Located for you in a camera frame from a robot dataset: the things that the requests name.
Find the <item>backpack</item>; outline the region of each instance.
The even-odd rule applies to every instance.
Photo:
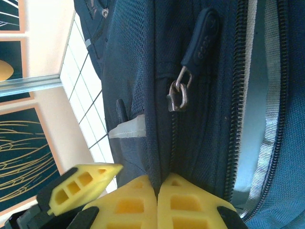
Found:
[[[147,174],[158,193],[174,172],[251,229],[305,228],[304,1],[74,5],[124,166],[118,187]],[[205,40],[211,10],[218,32]]]

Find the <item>painting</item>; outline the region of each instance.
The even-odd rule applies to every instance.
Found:
[[[0,113],[0,216],[63,172],[37,106]]]
[[[0,81],[27,76],[25,39],[0,39]],[[33,99],[33,93],[20,93],[0,97],[0,105]]]
[[[0,33],[24,33],[24,0],[0,0]]]

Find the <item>dark green artwork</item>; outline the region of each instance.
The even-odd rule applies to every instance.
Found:
[[[18,0],[0,0],[0,31],[20,30]]]
[[[60,176],[35,108],[0,115],[0,212]]]
[[[0,60],[5,61],[14,69],[13,75],[7,80],[21,79],[23,77],[21,41],[0,41]],[[0,97],[0,103],[29,97],[29,93],[3,96]]]

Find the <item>white wall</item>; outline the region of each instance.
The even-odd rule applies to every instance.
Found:
[[[25,0],[26,32],[0,34],[0,37],[26,37],[27,75],[29,77],[57,74],[74,17],[73,0]],[[62,87],[34,93],[34,100],[0,106],[0,111],[37,104],[46,123],[51,141],[64,171],[75,164],[93,163],[93,158]],[[0,217],[0,226],[14,212]]]

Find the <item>zipper tab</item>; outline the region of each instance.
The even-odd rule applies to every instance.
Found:
[[[183,67],[167,95],[170,112],[186,110],[188,104],[187,89],[192,83],[193,76],[200,74],[203,63],[215,43],[219,33],[219,21],[218,13],[212,8],[203,9],[200,12],[191,42],[181,61]],[[181,82],[185,73],[189,75],[187,85]]]

